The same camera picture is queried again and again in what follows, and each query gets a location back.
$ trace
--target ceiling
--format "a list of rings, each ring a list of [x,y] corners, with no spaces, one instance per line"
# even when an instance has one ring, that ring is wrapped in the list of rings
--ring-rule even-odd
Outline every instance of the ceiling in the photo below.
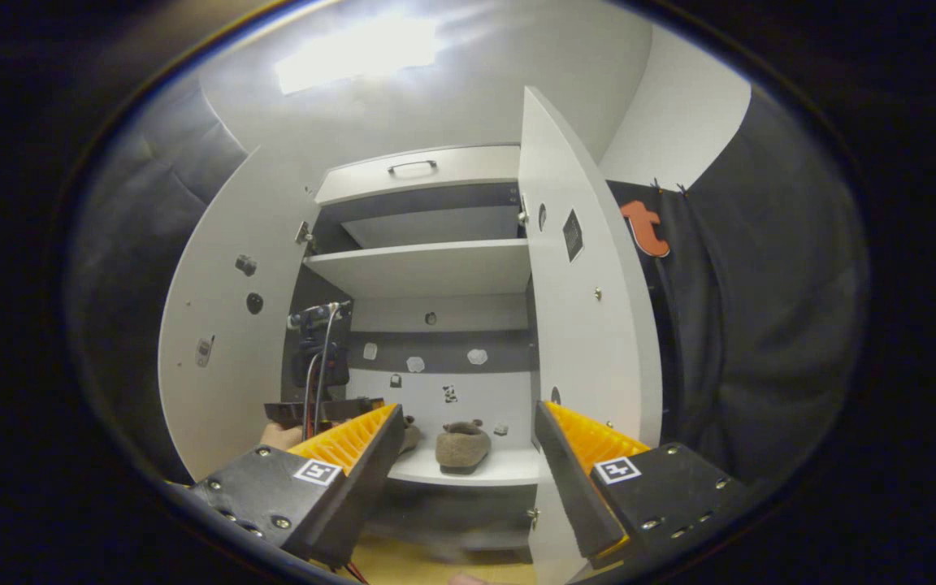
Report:
[[[437,23],[434,64],[281,93],[274,64],[302,43],[390,14]],[[346,0],[246,38],[198,75],[246,149],[271,151],[316,189],[339,164],[519,141],[525,85],[539,88],[601,159],[638,88],[651,37],[639,15],[591,0]]]

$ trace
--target red wire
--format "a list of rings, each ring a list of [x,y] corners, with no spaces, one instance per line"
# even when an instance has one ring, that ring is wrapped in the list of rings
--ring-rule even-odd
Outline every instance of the red wire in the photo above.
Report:
[[[357,569],[356,564],[353,564],[352,561],[349,562],[349,573],[356,575],[356,578],[360,580],[360,583],[363,583],[364,585],[370,585],[367,582],[367,578],[363,577],[363,574],[360,573],[360,570]]]

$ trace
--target wooden floor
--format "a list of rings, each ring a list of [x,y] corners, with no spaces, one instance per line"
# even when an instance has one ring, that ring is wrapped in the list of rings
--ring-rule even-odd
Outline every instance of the wooden floor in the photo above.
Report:
[[[442,551],[366,535],[353,551],[353,563],[370,585],[446,585],[458,573],[494,584],[536,583],[532,565],[512,552]],[[348,573],[342,574],[352,580]]]

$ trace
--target drawer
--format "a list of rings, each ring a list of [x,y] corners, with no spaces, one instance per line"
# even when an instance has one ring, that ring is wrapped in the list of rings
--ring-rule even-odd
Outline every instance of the drawer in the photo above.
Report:
[[[516,181],[518,171],[518,145],[424,149],[331,169],[316,203],[331,205],[426,186]]]

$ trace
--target drawer handle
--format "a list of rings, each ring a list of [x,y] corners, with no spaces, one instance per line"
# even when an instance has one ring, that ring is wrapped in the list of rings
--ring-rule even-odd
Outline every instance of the drawer handle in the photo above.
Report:
[[[393,164],[392,167],[389,167],[389,174],[395,175],[397,173],[398,167],[406,167],[408,166],[408,164],[424,164],[424,163],[428,163],[428,166],[432,167],[432,169],[436,169],[436,167],[439,166],[439,163],[435,162],[435,160],[415,160],[415,162],[402,162],[400,164]]]

